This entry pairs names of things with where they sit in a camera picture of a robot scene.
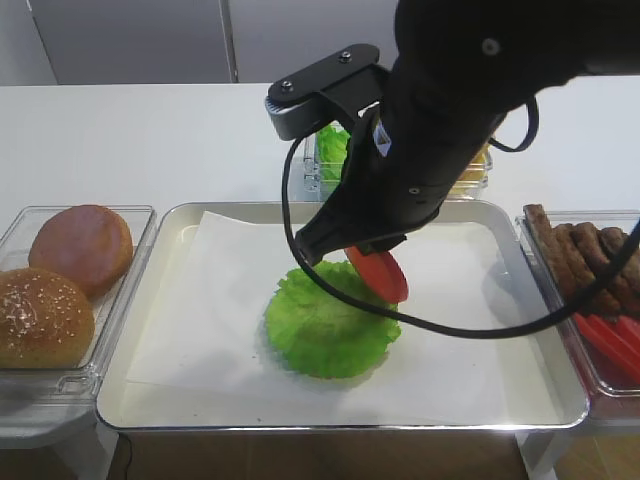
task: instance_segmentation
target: tomato slice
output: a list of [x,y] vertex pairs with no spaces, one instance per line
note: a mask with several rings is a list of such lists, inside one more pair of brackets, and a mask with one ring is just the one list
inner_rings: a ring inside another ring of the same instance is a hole
[[616,332],[640,355],[640,323],[621,315],[616,322]]
[[580,333],[589,340],[591,345],[606,355],[633,380],[640,383],[640,353],[620,338],[605,320],[595,315],[586,319],[579,314],[575,314],[573,320]]
[[344,252],[364,283],[385,302],[396,304],[409,297],[407,279],[389,252],[363,255],[358,247]]

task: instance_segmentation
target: lettuce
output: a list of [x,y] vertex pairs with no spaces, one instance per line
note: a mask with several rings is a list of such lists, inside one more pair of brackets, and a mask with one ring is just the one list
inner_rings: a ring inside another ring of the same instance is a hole
[[[387,308],[349,262],[320,262],[318,274],[339,290]],[[301,269],[290,271],[266,312],[267,338],[297,372],[320,378],[360,375],[376,365],[400,336],[398,322],[346,305]]]
[[349,133],[328,125],[316,133],[316,146],[320,159],[320,175],[323,182],[338,183],[342,165],[347,158]]

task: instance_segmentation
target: plastic container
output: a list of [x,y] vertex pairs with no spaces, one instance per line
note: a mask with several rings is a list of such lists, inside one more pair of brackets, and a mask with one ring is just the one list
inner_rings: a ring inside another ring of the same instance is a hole
[[[332,124],[337,130],[342,127]],[[322,162],[316,135],[311,135],[305,141],[304,146],[304,188],[308,192],[317,193],[318,200],[326,200],[331,192],[338,186],[339,178],[336,175],[342,162]],[[464,174],[455,183],[448,198],[450,200],[477,200],[482,191],[489,184],[488,172],[493,168],[493,160],[488,150],[479,154],[467,167]]]
[[[27,207],[0,239],[0,270],[28,266],[33,240],[63,206]],[[134,244],[131,267],[102,298],[93,302],[95,333],[75,368],[0,369],[0,396],[30,403],[75,404],[93,401],[122,328],[123,314],[144,268],[155,234],[155,212],[148,206],[109,207],[127,222]]]
[[[547,212],[552,226],[561,223],[591,222],[597,228],[619,227],[629,233],[640,211]],[[529,266],[549,309],[556,310],[564,302],[540,254],[526,218],[518,217],[520,243]],[[589,392],[590,417],[595,419],[638,418],[640,416],[640,385],[628,379],[609,359],[592,347],[579,333],[573,321],[558,326],[565,348],[569,352],[581,380]]]

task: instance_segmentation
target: white wall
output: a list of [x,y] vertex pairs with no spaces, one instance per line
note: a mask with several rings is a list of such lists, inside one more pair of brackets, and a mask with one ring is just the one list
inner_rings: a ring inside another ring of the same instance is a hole
[[60,84],[232,78],[219,0],[30,1]]
[[397,0],[229,0],[238,78],[273,82],[353,43],[391,67]]
[[55,83],[26,1],[0,0],[0,85]]

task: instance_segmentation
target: bun top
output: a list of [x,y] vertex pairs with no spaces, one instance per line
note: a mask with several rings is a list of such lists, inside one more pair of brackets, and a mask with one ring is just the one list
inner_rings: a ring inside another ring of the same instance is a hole
[[75,367],[95,330],[91,303],[60,275],[0,273],[0,368]]

